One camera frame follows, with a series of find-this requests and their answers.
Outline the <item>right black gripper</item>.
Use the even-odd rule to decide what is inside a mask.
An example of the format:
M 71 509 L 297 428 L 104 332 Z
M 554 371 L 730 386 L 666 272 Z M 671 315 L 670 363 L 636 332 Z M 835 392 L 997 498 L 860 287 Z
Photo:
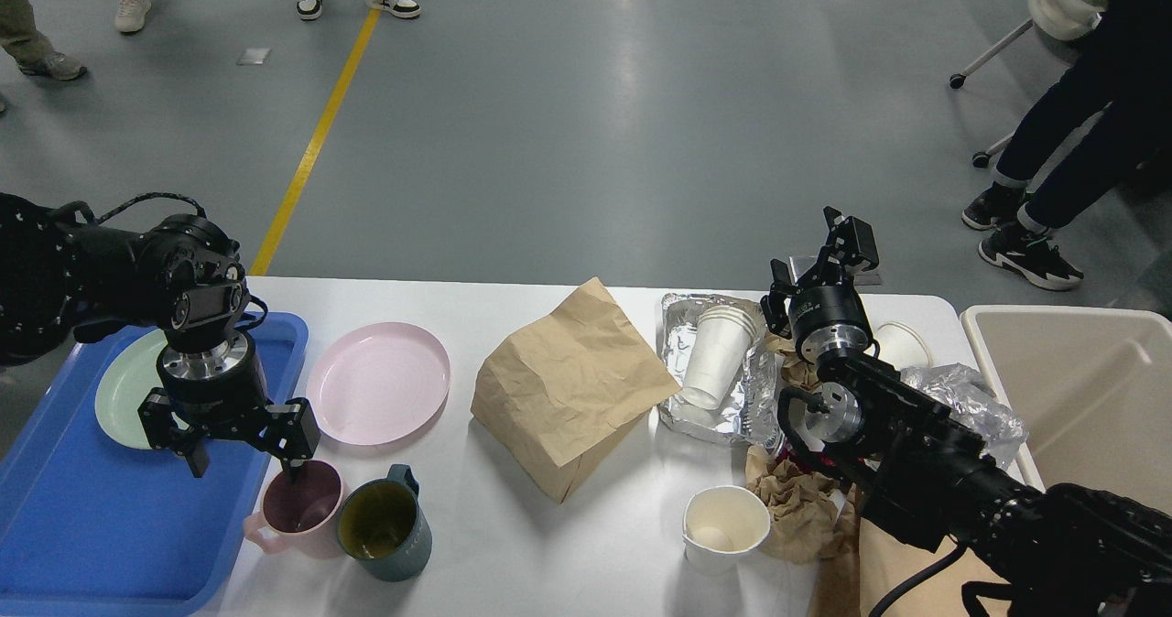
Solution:
M 823 215 L 827 237 L 815 262 L 816 285 L 796 287 L 788 263 L 774 258 L 774 283 L 759 300 L 766 332 L 793 338 L 796 352 L 808 362 L 874 346 L 874 331 L 854 285 L 858 274 L 880 264 L 874 229 L 833 206 L 824 206 Z

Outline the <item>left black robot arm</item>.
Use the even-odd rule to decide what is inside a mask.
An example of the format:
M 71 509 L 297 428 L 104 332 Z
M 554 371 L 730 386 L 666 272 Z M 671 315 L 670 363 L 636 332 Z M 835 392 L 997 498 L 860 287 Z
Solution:
M 16 367 L 68 337 L 97 343 L 128 325 L 165 335 L 158 384 L 137 414 L 151 449 L 172 450 L 196 479 L 204 440 L 247 443 L 279 460 L 289 482 L 320 442 L 311 404 L 268 395 L 252 328 L 268 314 L 239 244 L 206 212 L 123 232 L 84 201 L 57 208 L 1 197 L 1 362 Z

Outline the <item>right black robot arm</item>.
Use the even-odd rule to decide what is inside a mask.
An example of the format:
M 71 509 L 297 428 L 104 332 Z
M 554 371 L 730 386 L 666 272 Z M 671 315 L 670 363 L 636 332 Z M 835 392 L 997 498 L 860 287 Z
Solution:
M 812 470 L 861 489 L 861 517 L 904 545 L 956 542 L 872 613 L 974 552 L 1000 582 L 962 585 L 970 616 L 984 615 L 983 599 L 1009 601 L 1011 616 L 1167 616 L 1168 515 L 1074 483 L 1038 491 L 1000 470 L 949 406 L 868 353 L 874 334 L 853 279 L 878 266 L 874 230 L 832 206 L 823 213 L 829 233 L 813 266 L 791 278 L 771 263 L 761 300 L 766 328 L 795 343 L 823 386 L 781 388 L 781 429 Z

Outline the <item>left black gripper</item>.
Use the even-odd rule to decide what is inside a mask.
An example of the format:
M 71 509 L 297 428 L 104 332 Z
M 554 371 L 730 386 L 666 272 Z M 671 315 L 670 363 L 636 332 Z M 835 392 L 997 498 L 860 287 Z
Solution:
M 196 354 L 166 346 L 156 369 L 162 388 L 151 388 L 137 409 L 146 443 L 184 459 L 193 479 L 202 479 L 210 465 L 204 438 L 266 446 L 288 482 L 297 482 L 314 457 L 321 434 L 309 400 L 271 404 L 250 333 L 236 330 L 214 350 Z M 188 426 L 177 425 L 175 416 Z

